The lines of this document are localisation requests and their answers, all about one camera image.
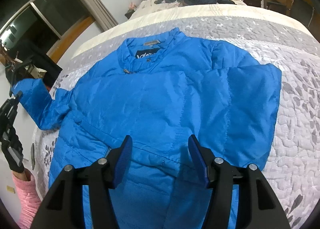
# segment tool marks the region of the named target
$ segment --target nightstand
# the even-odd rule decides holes
[[[261,7],[262,0],[243,0],[246,5]]]

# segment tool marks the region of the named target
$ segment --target person's hand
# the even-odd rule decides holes
[[[18,135],[15,134],[15,130],[13,130],[13,135],[9,136],[9,137],[11,137],[10,142],[8,142],[7,140],[1,141],[1,150],[2,150],[5,158],[7,159],[7,162],[9,164],[10,169],[12,171],[17,172],[17,173],[23,173],[24,172],[23,164],[21,164],[21,166],[19,167],[18,164],[16,163],[16,161],[13,159],[13,157],[11,156],[11,154],[8,151],[8,148],[11,147],[18,152],[22,152],[22,150],[23,150],[22,144],[19,141]]]

